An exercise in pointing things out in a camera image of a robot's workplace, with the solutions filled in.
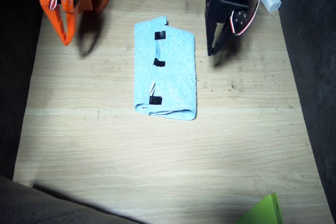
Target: gray fabric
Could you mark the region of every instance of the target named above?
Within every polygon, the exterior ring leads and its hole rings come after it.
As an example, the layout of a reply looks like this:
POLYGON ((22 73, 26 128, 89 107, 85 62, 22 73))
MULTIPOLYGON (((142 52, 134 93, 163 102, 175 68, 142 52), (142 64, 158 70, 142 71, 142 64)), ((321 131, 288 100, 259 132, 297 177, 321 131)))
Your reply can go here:
POLYGON ((0 177, 1 223, 134 224, 0 177))
POLYGON ((336 1, 281 1, 281 25, 309 140, 336 220, 336 1))

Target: black bracket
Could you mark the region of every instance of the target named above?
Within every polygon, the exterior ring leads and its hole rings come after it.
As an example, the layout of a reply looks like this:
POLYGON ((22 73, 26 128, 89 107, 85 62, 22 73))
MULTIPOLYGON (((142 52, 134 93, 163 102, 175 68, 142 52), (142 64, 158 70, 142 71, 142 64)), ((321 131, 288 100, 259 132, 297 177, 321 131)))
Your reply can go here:
POLYGON ((246 13, 248 6, 248 0, 206 0, 205 27, 209 56, 216 54, 221 49, 226 36, 230 33, 230 25, 228 21, 232 11, 246 13), (213 47, 217 23, 225 24, 213 47))

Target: light blue towel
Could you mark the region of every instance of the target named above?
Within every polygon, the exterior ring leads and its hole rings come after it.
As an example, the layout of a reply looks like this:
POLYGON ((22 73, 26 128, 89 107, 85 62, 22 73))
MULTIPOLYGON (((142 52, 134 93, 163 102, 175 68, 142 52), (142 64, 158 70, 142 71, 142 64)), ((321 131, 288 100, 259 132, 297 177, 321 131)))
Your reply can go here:
POLYGON ((135 25, 135 109, 192 120, 196 117, 195 37, 166 24, 166 17, 159 17, 135 25), (165 39, 155 40, 155 33, 161 31, 165 31, 165 39), (155 58, 165 66, 155 66, 155 58), (162 98, 162 103, 150 104, 150 95, 162 98))

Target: dark gray wall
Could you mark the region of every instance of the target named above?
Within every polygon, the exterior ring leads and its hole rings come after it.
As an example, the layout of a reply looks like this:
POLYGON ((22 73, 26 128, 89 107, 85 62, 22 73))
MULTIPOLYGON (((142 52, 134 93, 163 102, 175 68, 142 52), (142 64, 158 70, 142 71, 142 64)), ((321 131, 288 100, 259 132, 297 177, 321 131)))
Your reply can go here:
POLYGON ((282 0, 279 11, 311 147, 336 220, 336 0, 282 0))

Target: green object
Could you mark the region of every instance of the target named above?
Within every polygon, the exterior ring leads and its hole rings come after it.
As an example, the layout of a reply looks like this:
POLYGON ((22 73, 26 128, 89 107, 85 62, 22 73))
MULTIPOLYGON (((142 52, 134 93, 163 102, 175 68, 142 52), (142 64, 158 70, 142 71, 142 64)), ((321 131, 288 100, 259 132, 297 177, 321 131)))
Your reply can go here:
POLYGON ((236 224, 283 224, 277 194, 267 195, 236 224))

